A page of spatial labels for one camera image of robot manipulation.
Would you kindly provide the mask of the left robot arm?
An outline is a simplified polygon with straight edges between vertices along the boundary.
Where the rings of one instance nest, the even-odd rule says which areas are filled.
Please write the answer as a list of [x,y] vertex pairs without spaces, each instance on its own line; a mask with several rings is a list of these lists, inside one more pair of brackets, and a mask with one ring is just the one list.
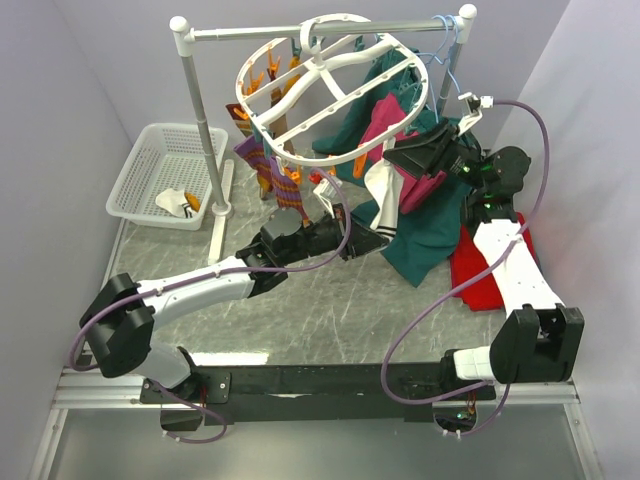
[[386,248],[393,228],[360,224],[342,204],[309,225],[295,209],[271,213],[246,247],[215,264],[169,278],[111,277],[79,325],[106,378],[137,372],[164,385],[176,401],[193,399],[200,378],[179,349],[154,341],[157,327],[211,305],[252,298],[276,288],[301,261],[323,256],[344,261]]

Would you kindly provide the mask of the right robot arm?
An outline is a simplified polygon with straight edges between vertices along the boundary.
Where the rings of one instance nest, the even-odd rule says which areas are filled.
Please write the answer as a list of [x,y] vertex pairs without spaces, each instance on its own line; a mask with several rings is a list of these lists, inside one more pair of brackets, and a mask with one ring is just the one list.
[[483,154],[458,137],[457,128],[440,123],[383,152],[415,179],[444,172],[471,186],[462,221],[492,269],[505,309],[506,321],[490,345],[446,353],[440,390],[460,399],[474,381],[564,382],[573,372],[584,318],[544,279],[514,210],[513,197],[523,189],[531,159],[517,146]]

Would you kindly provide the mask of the white sock black stripes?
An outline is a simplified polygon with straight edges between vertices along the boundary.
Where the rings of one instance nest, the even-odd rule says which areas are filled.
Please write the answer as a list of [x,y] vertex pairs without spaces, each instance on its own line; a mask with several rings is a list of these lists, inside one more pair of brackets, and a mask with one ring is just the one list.
[[189,216],[184,209],[184,189],[176,190],[173,188],[166,189],[159,193],[155,198],[155,204],[177,218],[190,219],[196,214]]

